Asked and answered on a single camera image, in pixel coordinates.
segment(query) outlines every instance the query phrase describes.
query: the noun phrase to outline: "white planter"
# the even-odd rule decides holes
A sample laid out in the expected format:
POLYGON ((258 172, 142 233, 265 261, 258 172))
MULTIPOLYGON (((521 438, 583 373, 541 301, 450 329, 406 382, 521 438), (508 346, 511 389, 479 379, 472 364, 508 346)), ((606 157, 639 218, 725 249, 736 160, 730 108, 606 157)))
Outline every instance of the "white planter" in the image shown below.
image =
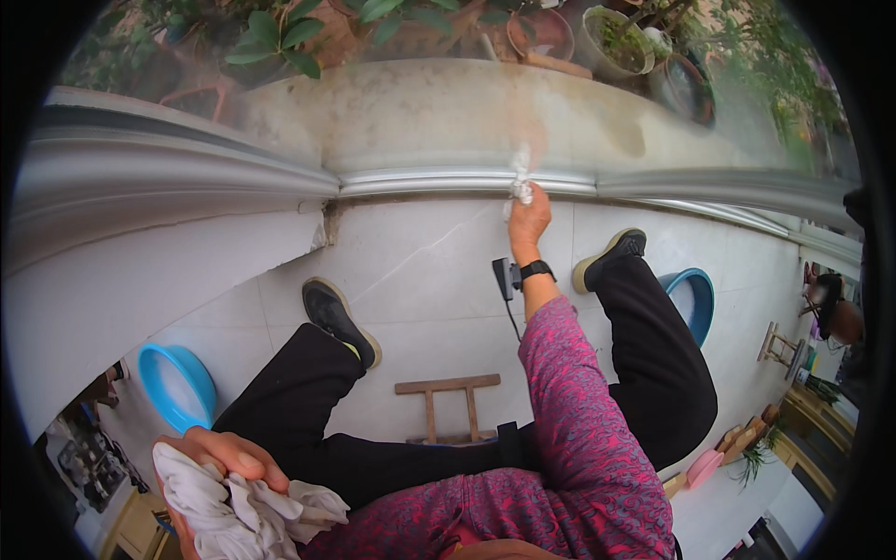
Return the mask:
POLYGON ((597 17, 601 20, 615 20, 619 23, 628 21, 628 18, 625 15, 615 10, 610 10, 604 6, 594 6, 593 8, 585 10, 585 13, 582 15, 582 25, 579 28, 579 32, 576 34, 575 45, 576 48, 580 48, 582 53, 590 60, 590 69, 592 72, 605 80, 618 82, 638 74, 648 73, 653 69, 653 48, 650 46, 650 41, 644 35, 644 32, 641 31, 641 28, 637 25, 633 25, 628 31, 635 31, 638 37, 638 44, 644 54, 644 66, 638 72, 631 72, 617 65, 607 57, 607 55, 600 49, 600 44, 591 38, 591 35, 588 33, 588 29, 585 26, 585 22, 592 17, 597 17))

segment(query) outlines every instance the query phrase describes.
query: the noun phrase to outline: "pink patterned shirt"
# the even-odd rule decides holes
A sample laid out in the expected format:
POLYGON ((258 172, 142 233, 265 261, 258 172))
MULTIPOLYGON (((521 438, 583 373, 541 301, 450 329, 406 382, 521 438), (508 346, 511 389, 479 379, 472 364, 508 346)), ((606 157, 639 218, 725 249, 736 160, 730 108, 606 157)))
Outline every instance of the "pink patterned shirt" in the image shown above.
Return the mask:
POLYGON ((559 556, 672 558, 672 508, 566 297, 535 313, 519 354, 543 478, 495 469, 395 492, 318 534, 302 558, 436 558, 459 522, 559 556))

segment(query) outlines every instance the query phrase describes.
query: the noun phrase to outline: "black watch strap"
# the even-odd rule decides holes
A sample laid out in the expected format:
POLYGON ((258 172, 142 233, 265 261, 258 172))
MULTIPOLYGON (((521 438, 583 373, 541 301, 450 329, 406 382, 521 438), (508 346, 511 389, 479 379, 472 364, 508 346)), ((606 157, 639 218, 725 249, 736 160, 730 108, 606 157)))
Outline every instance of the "black watch strap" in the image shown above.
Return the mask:
POLYGON ((522 284, 523 280, 526 280, 533 274, 550 274, 551 278, 554 279, 554 282, 557 282, 557 278, 551 271, 551 267, 547 266, 547 263, 545 263, 544 261, 532 261, 526 266, 520 268, 520 284, 522 284))

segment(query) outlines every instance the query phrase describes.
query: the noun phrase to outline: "pink plate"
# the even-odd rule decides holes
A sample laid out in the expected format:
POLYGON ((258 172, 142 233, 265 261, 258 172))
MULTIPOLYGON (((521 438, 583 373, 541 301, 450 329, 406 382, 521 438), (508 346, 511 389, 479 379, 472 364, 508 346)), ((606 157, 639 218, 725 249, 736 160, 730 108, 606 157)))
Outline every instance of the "pink plate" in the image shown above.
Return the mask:
POLYGON ((703 452, 703 455, 697 457, 697 461, 687 470, 687 487, 697 488, 699 485, 710 477, 722 463, 725 453, 719 453, 714 449, 703 452))

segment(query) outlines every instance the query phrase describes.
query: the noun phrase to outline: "black pants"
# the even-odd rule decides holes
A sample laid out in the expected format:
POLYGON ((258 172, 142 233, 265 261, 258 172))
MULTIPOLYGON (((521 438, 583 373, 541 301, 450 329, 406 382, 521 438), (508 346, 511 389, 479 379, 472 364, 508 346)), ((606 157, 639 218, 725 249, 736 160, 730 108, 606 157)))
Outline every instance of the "black pants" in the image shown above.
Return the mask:
MULTIPOLYGON (((613 326, 619 384, 610 385, 610 394, 660 470, 685 457, 712 426, 716 394, 709 370, 642 259, 616 261, 603 274, 598 297, 613 326)), ((289 478, 326 486, 353 510, 459 474, 503 466, 539 470, 534 424, 519 431, 521 452, 515 455, 503 442, 447 447, 369 442, 345 434, 323 439, 330 411, 364 373, 344 344, 303 324, 213 429, 261 445, 289 478)))

